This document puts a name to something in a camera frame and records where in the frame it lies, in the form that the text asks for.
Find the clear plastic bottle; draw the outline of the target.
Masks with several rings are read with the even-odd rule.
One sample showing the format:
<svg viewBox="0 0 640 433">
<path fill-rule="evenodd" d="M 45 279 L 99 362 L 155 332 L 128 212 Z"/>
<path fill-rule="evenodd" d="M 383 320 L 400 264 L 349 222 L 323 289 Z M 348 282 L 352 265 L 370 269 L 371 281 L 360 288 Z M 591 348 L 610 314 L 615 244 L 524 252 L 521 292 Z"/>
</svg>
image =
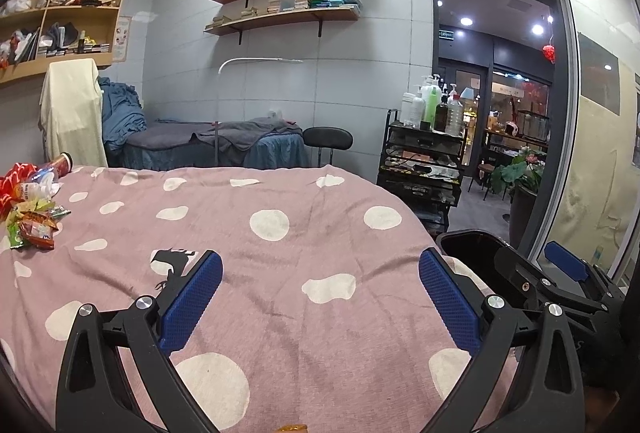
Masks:
<svg viewBox="0 0 640 433">
<path fill-rule="evenodd" d="M 450 84 L 447 98 L 447 122 L 445 132 L 456 138 L 463 132 L 463 105 L 460 102 L 460 95 L 454 83 Z"/>
</svg>

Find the colourful snack wrapper pile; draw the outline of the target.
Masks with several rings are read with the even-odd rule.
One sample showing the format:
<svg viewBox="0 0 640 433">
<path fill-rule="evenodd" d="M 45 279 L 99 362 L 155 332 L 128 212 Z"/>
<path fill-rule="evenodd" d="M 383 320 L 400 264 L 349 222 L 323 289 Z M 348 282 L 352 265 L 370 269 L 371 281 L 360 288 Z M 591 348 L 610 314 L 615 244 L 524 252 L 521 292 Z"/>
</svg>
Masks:
<svg viewBox="0 0 640 433">
<path fill-rule="evenodd" d="M 55 176 L 47 164 L 38 167 L 17 162 L 1 176 L 1 250 L 54 249 L 58 222 L 70 214 L 55 197 L 62 188 L 62 178 Z"/>
</svg>

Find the dark brown trash bin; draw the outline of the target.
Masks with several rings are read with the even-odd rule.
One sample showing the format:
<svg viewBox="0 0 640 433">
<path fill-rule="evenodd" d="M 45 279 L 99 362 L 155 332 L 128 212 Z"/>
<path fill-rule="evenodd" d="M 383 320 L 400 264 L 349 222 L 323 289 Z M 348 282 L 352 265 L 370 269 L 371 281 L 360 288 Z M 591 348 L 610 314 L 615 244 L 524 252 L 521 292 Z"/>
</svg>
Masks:
<svg viewBox="0 0 640 433">
<path fill-rule="evenodd" d="M 533 271 L 518 251 L 488 231 L 448 231 L 440 234 L 436 243 L 442 254 L 461 261 L 490 288 L 497 288 L 516 274 L 526 277 Z"/>
</svg>

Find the potted green plant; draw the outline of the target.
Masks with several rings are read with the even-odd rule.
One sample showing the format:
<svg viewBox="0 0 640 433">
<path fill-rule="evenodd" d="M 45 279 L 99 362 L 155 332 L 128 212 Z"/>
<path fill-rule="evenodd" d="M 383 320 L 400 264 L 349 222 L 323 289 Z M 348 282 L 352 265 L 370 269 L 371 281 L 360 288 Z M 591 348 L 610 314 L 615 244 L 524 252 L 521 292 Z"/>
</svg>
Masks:
<svg viewBox="0 0 640 433">
<path fill-rule="evenodd" d="M 533 212 L 546 158 L 545 153 L 525 146 L 510 164 L 496 167 L 491 174 L 491 189 L 496 193 L 510 194 L 509 242 L 514 249 L 521 245 Z"/>
</svg>

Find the glass double door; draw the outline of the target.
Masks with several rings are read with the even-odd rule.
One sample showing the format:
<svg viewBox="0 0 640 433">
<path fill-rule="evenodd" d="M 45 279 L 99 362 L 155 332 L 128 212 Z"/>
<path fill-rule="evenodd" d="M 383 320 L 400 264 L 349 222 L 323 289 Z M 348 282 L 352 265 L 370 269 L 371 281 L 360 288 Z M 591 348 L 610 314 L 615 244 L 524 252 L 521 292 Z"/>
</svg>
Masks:
<svg viewBox="0 0 640 433">
<path fill-rule="evenodd" d="M 461 96 L 466 141 L 462 164 L 464 173 L 471 176 L 480 162 L 484 131 L 489 110 L 490 68 L 439 58 L 438 71 L 444 74 L 446 83 L 454 83 Z"/>
</svg>

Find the red chip can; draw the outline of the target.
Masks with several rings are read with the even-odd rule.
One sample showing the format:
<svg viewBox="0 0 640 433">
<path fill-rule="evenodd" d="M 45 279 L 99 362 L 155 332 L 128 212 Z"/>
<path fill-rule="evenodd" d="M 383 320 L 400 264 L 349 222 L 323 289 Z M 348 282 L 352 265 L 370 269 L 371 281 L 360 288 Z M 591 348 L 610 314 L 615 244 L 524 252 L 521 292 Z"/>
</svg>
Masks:
<svg viewBox="0 0 640 433">
<path fill-rule="evenodd" d="M 57 156 L 47 163 L 47 169 L 49 169 L 58 178 L 62 178 L 72 172 L 73 167 L 73 158 L 69 153 L 62 153 L 60 156 Z"/>
</svg>

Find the wooden cubby shelf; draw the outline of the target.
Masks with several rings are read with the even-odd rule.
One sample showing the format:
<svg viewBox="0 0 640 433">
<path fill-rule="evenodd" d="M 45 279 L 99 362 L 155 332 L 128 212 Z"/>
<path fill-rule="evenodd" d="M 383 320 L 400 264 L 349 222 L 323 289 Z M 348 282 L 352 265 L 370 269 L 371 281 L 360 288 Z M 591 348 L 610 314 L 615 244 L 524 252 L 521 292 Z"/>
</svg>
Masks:
<svg viewBox="0 0 640 433">
<path fill-rule="evenodd" d="M 57 60 L 90 57 L 98 68 L 122 60 L 128 20 L 122 0 L 6 0 L 1 7 L 1 83 L 44 75 Z"/>
</svg>

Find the cream cloth covered chair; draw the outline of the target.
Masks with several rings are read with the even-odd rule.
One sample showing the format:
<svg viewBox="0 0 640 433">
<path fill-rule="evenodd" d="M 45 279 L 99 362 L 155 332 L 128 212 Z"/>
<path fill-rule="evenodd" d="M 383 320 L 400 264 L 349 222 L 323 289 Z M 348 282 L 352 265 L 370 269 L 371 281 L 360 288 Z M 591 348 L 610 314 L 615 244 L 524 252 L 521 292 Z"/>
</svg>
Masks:
<svg viewBox="0 0 640 433">
<path fill-rule="evenodd" d="M 92 58 L 49 65 L 39 98 L 38 126 L 49 160 L 68 153 L 74 166 L 106 167 L 103 93 Z"/>
</svg>

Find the lower wooden wall shelf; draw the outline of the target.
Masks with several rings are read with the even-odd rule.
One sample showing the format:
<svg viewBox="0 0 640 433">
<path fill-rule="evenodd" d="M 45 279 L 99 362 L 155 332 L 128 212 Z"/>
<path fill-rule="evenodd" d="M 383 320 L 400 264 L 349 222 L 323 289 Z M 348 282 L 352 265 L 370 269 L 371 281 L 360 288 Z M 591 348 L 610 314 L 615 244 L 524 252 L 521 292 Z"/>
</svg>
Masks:
<svg viewBox="0 0 640 433">
<path fill-rule="evenodd" d="M 239 0 L 232 3 L 236 2 L 243 3 L 240 14 L 236 17 L 216 15 L 205 26 L 206 34 L 218 37 L 236 34 L 242 39 L 243 34 L 254 29 L 315 23 L 321 36 L 326 22 L 356 22 L 362 11 L 357 0 Z"/>
</svg>

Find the black round stool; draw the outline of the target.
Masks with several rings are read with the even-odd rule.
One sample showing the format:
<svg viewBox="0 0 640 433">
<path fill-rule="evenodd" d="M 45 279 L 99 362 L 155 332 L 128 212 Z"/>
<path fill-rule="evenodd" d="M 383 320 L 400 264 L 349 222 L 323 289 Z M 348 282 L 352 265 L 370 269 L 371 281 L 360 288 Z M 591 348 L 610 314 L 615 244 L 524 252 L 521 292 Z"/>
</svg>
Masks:
<svg viewBox="0 0 640 433">
<path fill-rule="evenodd" d="M 354 138 L 352 133 L 336 127 L 311 127 L 303 130 L 304 144 L 317 150 L 317 166 L 322 166 L 322 153 L 324 149 L 329 150 L 329 164 L 333 164 L 335 150 L 346 152 Z"/>
</svg>

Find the pink polka dot blanket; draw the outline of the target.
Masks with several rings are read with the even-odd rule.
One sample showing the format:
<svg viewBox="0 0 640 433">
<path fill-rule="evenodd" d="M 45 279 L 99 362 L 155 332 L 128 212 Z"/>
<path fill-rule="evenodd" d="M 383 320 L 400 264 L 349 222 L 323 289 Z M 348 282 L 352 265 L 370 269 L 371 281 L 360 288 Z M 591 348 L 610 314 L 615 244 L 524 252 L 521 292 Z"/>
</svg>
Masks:
<svg viewBox="0 0 640 433">
<path fill-rule="evenodd" d="M 225 432 L 416 432 L 470 361 L 420 282 L 434 241 L 336 167 L 80 167 L 51 251 L 1 248 L 1 349 L 47 420 L 81 305 L 125 309 L 207 250 L 224 278 L 178 374 Z"/>
</svg>

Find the green plastic bottle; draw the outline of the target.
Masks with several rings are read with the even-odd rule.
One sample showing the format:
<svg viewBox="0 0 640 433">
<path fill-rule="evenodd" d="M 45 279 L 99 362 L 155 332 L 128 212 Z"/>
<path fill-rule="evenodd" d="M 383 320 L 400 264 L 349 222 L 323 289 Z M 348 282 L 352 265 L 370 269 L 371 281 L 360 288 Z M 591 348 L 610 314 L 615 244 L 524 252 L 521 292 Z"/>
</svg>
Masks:
<svg viewBox="0 0 640 433">
<path fill-rule="evenodd" d="M 435 121 L 436 107 L 440 103 L 440 97 L 442 97 L 439 75 L 424 76 L 421 93 L 425 102 L 423 121 L 432 126 Z"/>
</svg>

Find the blue cloth pile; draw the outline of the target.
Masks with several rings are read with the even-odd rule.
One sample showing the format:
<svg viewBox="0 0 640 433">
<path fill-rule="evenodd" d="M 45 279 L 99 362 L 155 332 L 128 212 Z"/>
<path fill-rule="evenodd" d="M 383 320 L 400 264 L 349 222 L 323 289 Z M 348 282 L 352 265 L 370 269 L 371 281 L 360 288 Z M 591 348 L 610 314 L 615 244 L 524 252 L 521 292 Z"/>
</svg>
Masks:
<svg viewBox="0 0 640 433">
<path fill-rule="evenodd" d="M 99 77 L 102 91 L 102 142 L 109 155 L 117 155 L 130 135 L 148 128 L 136 89 Z"/>
</svg>

